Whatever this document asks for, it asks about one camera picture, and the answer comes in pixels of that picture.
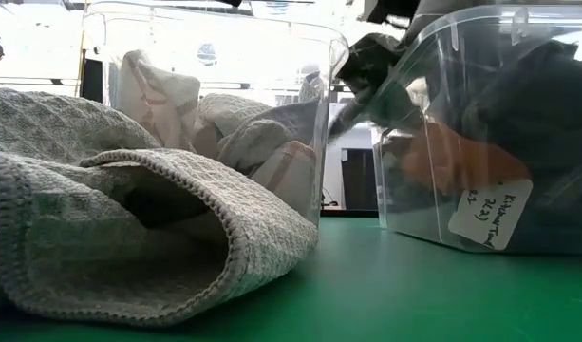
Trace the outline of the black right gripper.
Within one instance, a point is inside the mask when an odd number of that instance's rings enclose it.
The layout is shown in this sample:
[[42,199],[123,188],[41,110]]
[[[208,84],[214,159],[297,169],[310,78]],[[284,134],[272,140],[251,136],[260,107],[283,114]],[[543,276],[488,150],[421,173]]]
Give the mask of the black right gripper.
[[382,24],[388,16],[412,18],[421,0],[375,0],[375,6],[366,18],[369,23]]

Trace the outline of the dark grey towel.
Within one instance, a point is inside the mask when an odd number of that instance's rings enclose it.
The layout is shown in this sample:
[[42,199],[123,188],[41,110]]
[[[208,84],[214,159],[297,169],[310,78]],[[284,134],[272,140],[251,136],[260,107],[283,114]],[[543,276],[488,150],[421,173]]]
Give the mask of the dark grey towel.
[[510,253],[582,254],[582,60],[548,41],[494,75],[461,117],[461,131],[523,162],[533,190]]
[[418,127],[421,110],[411,101],[405,87],[390,79],[403,54],[399,41],[382,33],[369,33],[350,47],[337,77],[349,87],[354,98],[329,124],[329,143],[364,122],[383,129],[413,131]]

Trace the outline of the white towel with red stripes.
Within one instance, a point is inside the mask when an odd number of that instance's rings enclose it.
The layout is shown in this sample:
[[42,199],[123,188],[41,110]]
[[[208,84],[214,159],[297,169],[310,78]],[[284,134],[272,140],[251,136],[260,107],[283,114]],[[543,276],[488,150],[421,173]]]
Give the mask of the white towel with red stripes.
[[[137,121],[169,148],[190,150],[217,161],[218,142],[192,143],[200,80],[152,65],[142,50],[123,58],[112,106]],[[316,219],[319,161],[315,139],[310,145],[287,142],[265,162],[242,172],[286,202],[306,219]]]

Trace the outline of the large grey waffle towel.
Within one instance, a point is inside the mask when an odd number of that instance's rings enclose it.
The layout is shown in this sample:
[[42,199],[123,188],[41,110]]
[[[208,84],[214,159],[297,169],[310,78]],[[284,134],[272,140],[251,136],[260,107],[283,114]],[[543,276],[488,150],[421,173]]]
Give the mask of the large grey waffle towel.
[[165,327],[286,274],[316,226],[110,107],[0,88],[0,306]]

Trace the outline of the black cabinet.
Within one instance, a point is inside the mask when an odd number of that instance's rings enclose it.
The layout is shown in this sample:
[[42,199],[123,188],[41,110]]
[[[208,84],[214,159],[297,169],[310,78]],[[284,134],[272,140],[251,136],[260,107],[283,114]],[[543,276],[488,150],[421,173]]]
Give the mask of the black cabinet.
[[374,161],[371,149],[343,149],[342,177],[347,210],[377,210]]

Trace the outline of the clear plastic bin with label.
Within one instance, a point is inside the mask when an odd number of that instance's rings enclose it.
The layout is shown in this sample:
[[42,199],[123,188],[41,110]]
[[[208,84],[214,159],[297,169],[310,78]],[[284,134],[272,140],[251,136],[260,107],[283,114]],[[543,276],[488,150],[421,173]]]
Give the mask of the clear plastic bin with label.
[[444,195],[410,179],[400,157],[426,123],[445,124],[465,138],[461,117],[494,75],[548,41],[576,44],[582,60],[582,0],[480,0],[438,13],[407,47],[390,79],[404,86],[421,110],[413,130],[383,129],[377,145],[384,206],[392,231],[464,251],[504,254],[451,233],[448,222],[461,194]]

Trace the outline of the white handwritten bin label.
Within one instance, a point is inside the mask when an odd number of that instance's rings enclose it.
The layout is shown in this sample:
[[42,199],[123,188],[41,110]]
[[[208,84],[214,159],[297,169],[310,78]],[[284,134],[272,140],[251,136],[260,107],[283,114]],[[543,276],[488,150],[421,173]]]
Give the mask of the white handwritten bin label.
[[512,180],[465,190],[448,229],[492,250],[504,250],[533,190],[530,180]]

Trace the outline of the black standing panel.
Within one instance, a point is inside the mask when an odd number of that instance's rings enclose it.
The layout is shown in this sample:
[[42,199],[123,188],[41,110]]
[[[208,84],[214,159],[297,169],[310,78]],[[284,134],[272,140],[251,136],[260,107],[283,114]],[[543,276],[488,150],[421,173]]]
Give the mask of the black standing panel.
[[101,61],[85,60],[80,96],[100,104],[103,102],[103,63]]

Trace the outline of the black aluminium table frame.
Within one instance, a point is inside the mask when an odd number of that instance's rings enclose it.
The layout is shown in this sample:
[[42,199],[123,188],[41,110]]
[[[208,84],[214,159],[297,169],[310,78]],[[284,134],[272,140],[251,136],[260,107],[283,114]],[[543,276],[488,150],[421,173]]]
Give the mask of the black aluminium table frame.
[[377,218],[379,213],[373,210],[333,210],[329,208],[322,209],[320,216],[332,218]]

